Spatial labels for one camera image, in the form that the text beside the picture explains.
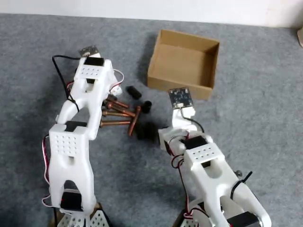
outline black rubber piece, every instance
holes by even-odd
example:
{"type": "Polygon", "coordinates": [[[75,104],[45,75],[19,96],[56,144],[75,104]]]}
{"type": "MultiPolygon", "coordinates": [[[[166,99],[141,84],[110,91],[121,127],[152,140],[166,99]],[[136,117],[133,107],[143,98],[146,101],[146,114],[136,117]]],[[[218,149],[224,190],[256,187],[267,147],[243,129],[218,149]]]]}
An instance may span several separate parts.
{"type": "Polygon", "coordinates": [[[145,137],[151,141],[155,141],[158,137],[158,127],[153,122],[147,122],[144,125],[145,137]]]}
{"type": "Polygon", "coordinates": [[[148,114],[151,111],[152,108],[152,102],[151,101],[145,101],[142,105],[141,105],[141,111],[145,114],[148,114]]]}
{"type": "Polygon", "coordinates": [[[113,99],[113,100],[115,100],[115,101],[118,100],[118,98],[117,98],[116,96],[112,95],[112,94],[109,94],[109,95],[108,95],[108,98],[111,98],[111,99],[113,99]]]}
{"type": "Polygon", "coordinates": [[[143,140],[145,138],[145,130],[140,122],[136,123],[136,125],[134,126],[134,131],[137,135],[138,140],[143,140]]]}
{"type": "Polygon", "coordinates": [[[138,100],[141,98],[142,94],[134,87],[128,86],[126,87],[126,91],[133,97],[133,99],[138,100]]]}

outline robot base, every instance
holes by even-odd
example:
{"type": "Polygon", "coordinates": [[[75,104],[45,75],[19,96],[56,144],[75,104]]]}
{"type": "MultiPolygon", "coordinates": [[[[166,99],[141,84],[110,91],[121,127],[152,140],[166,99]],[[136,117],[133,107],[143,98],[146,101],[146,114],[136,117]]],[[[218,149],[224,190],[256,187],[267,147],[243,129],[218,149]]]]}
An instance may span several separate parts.
{"type": "MultiPolygon", "coordinates": [[[[85,227],[84,219],[73,218],[71,215],[62,214],[57,211],[57,227],[85,227]]],[[[48,227],[54,227],[54,218],[49,222],[48,227]]],[[[112,227],[108,217],[100,203],[96,203],[93,213],[90,215],[90,227],[112,227]]]]}

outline copper bolt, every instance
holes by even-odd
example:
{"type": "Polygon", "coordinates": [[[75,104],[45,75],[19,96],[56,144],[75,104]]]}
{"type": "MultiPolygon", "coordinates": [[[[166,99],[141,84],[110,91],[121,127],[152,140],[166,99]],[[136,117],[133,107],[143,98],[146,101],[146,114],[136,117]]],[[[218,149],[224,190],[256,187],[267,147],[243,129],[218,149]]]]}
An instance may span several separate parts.
{"type": "Polygon", "coordinates": [[[124,113],[118,113],[118,112],[112,112],[112,111],[106,111],[102,110],[103,116],[120,116],[120,117],[130,117],[130,115],[124,114],[124,113]]]}
{"type": "Polygon", "coordinates": [[[124,107],[124,108],[126,108],[126,109],[129,108],[129,105],[128,105],[128,104],[125,104],[125,103],[120,102],[120,101],[118,101],[118,100],[114,100],[113,98],[110,98],[110,97],[107,98],[107,101],[112,102],[112,103],[114,103],[114,104],[116,104],[116,105],[119,105],[119,106],[121,106],[121,107],[124,107]]]}
{"type": "Polygon", "coordinates": [[[131,136],[132,133],[133,133],[133,130],[134,130],[134,125],[136,124],[137,120],[138,120],[138,117],[139,117],[139,114],[141,112],[141,107],[140,106],[137,106],[136,107],[136,114],[135,114],[135,117],[133,118],[131,124],[129,125],[129,128],[128,128],[128,135],[131,136]]]}
{"type": "Polygon", "coordinates": [[[130,121],[101,121],[100,128],[107,125],[121,125],[121,124],[130,124],[130,121]]]}
{"type": "Polygon", "coordinates": [[[115,105],[115,104],[112,103],[112,102],[108,102],[108,103],[107,103],[107,108],[108,108],[108,109],[117,110],[117,111],[119,111],[119,112],[121,112],[121,113],[125,113],[125,114],[127,114],[127,115],[129,115],[129,116],[131,116],[131,117],[135,117],[135,116],[136,116],[135,113],[130,112],[130,111],[128,111],[128,110],[126,110],[126,109],[124,109],[124,108],[118,106],[118,105],[115,105]]]}

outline perforated plate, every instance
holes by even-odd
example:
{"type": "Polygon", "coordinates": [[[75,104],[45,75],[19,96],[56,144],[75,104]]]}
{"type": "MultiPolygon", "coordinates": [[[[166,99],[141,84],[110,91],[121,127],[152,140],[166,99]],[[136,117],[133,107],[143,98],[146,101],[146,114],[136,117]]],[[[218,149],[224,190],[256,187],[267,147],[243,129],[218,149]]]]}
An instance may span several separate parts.
{"type": "Polygon", "coordinates": [[[109,227],[103,211],[97,210],[90,220],[90,227],[109,227]]]}
{"type": "Polygon", "coordinates": [[[58,224],[58,227],[83,227],[84,218],[74,218],[71,215],[65,214],[58,224]]]}
{"type": "Polygon", "coordinates": [[[208,143],[191,150],[186,150],[186,152],[192,163],[204,163],[215,158],[224,157],[224,154],[215,143],[208,143]]]}
{"type": "Polygon", "coordinates": [[[198,223],[194,220],[184,219],[180,227],[197,227],[198,223]]]}
{"type": "Polygon", "coordinates": [[[51,149],[63,155],[74,157],[81,147],[81,135],[72,132],[53,132],[50,134],[51,149]]]}
{"type": "MultiPolygon", "coordinates": [[[[71,215],[65,214],[58,224],[58,227],[83,227],[83,218],[74,218],[71,215]]],[[[109,227],[107,219],[101,210],[97,210],[90,220],[90,227],[109,227]]]]}
{"type": "Polygon", "coordinates": [[[79,74],[81,78],[98,79],[103,67],[94,65],[83,65],[79,74]]]}

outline circuit board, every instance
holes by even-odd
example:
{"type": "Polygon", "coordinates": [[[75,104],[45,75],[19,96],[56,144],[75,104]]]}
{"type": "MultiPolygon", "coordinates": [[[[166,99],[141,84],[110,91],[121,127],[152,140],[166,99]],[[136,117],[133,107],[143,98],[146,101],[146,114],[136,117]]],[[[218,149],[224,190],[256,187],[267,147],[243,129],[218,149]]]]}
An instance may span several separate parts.
{"type": "Polygon", "coordinates": [[[169,98],[173,109],[193,106],[193,100],[187,87],[169,90],[169,98]]]}

